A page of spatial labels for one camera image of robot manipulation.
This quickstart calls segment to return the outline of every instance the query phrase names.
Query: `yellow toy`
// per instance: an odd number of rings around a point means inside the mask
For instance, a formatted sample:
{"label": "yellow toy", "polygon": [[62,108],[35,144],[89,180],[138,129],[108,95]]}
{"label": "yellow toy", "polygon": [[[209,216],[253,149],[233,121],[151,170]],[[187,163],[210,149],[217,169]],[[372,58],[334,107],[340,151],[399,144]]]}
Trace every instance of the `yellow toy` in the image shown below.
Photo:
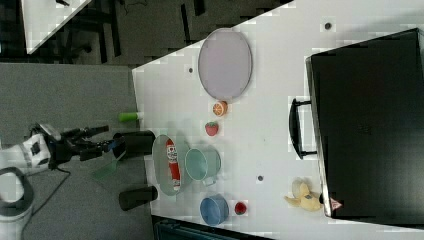
{"label": "yellow toy", "polygon": [[289,198],[284,196],[286,201],[294,206],[301,207],[307,211],[313,212],[321,209],[322,204],[319,202],[319,199],[314,197],[309,191],[308,185],[306,183],[301,182],[298,189],[296,188],[296,182],[293,183],[293,196],[294,198]]}

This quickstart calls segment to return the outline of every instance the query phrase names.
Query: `black cup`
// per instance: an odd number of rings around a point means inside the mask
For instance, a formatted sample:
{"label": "black cup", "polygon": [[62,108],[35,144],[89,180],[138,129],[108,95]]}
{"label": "black cup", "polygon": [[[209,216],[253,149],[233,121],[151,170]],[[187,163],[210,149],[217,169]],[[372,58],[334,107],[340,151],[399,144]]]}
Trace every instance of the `black cup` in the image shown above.
{"label": "black cup", "polygon": [[136,190],[121,192],[119,194],[119,205],[123,211],[131,210],[135,207],[156,200],[158,191],[154,186],[144,187]]}
{"label": "black cup", "polygon": [[113,139],[124,137],[124,142],[113,149],[116,158],[126,151],[125,157],[138,157],[152,154],[155,134],[151,131],[116,133]]}

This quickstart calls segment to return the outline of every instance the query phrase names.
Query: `green object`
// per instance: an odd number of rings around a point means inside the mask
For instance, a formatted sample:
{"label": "green object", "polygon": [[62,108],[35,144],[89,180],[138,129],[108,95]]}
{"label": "green object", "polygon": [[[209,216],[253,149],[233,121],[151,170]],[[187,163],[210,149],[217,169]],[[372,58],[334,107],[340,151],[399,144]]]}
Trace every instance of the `green object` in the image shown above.
{"label": "green object", "polygon": [[111,175],[117,169],[118,162],[122,159],[126,152],[123,152],[117,159],[113,160],[111,163],[106,164],[105,166],[97,169],[91,176],[96,180],[102,180],[103,178]]}
{"label": "green object", "polygon": [[141,119],[142,114],[133,112],[133,113],[120,113],[119,114],[119,121],[120,122],[128,122],[128,121],[135,121],[137,119]]}

